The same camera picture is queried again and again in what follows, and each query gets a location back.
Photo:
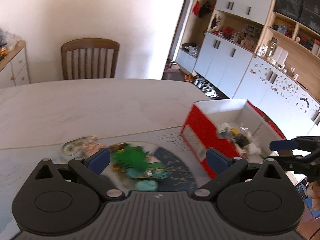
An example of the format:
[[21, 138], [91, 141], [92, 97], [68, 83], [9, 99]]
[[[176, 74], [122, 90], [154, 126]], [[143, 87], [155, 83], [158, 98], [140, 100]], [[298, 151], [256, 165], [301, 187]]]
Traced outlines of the green doll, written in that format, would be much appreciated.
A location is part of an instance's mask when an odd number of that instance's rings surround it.
[[164, 164], [142, 146], [123, 143], [109, 146], [112, 169], [130, 179], [164, 180], [168, 177]]

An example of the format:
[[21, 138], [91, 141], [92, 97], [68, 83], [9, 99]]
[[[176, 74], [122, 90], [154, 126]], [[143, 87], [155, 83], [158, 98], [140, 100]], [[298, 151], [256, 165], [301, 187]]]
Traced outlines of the white plastic bag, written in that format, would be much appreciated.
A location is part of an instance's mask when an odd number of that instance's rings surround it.
[[254, 156], [254, 155], [261, 156], [262, 150], [260, 147], [259, 138], [250, 136], [248, 140], [249, 140], [249, 144], [246, 146], [246, 150], [247, 150], [248, 155], [250, 157]]

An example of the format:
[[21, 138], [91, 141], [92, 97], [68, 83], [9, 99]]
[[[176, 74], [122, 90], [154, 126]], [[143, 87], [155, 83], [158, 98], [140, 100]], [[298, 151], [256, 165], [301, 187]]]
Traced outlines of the teal round plastic container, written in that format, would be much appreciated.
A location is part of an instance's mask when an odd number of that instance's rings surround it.
[[156, 191], [158, 183], [155, 180], [141, 180], [135, 184], [137, 191]]

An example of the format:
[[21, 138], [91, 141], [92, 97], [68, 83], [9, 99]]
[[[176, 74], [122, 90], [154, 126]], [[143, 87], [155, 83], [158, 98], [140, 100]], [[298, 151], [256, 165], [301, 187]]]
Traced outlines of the white green packet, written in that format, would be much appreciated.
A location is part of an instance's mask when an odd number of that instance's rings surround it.
[[217, 126], [217, 130], [216, 130], [217, 136], [220, 139], [232, 139], [233, 137], [231, 136], [230, 130], [233, 127], [234, 126], [230, 126], [228, 123], [224, 123]]

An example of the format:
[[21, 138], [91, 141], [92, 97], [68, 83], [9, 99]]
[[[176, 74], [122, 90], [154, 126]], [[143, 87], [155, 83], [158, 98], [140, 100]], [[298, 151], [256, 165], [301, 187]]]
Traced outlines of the yellow small box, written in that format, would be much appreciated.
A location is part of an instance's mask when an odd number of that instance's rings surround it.
[[235, 127], [231, 128], [230, 132], [231, 132], [231, 136], [232, 137], [235, 137], [235, 136], [237, 136], [238, 134], [241, 133], [241, 131], [239, 129], [235, 128]]

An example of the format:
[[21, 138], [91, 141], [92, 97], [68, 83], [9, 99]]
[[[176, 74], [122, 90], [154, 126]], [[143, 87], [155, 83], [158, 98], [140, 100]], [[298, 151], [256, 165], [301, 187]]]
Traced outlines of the red white cardboard box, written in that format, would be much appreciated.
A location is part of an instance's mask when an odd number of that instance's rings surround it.
[[211, 179], [217, 174], [206, 162], [206, 152], [209, 148], [212, 147], [229, 158], [239, 157], [242, 153], [231, 139], [220, 139], [217, 136], [217, 126], [224, 123], [258, 137], [263, 158], [272, 153], [269, 149], [270, 142], [285, 139], [285, 135], [266, 114], [248, 100], [229, 99], [194, 103], [181, 130], [181, 136]]

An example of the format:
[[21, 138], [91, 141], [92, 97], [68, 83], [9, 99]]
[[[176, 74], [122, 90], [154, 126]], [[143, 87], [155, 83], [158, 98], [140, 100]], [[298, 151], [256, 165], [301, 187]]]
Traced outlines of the red patterned rug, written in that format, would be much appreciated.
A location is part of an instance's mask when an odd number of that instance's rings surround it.
[[185, 73], [180, 69], [172, 69], [166, 66], [163, 72], [162, 80], [184, 81]]

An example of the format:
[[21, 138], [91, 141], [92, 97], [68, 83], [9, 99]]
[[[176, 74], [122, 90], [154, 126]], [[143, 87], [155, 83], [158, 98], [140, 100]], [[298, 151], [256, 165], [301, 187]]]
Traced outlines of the wooden chair far side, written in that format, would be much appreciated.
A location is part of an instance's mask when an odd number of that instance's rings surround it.
[[80, 38], [61, 46], [64, 80], [114, 78], [120, 44], [105, 38]]

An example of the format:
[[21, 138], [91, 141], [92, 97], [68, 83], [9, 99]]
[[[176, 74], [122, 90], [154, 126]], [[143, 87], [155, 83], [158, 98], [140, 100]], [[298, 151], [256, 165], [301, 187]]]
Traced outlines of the white drawer sideboard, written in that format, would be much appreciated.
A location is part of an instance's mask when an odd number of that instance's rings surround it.
[[28, 85], [29, 83], [26, 42], [20, 40], [16, 47], [1, 60], [0, 88]]

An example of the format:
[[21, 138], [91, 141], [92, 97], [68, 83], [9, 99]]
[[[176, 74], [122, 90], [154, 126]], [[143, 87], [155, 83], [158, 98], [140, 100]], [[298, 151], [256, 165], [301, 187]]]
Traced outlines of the white wall cabinet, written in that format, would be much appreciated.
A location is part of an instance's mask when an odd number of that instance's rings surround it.
[[189, 0], [175, 62], [286, 137], [319, 134], [319, 0]]

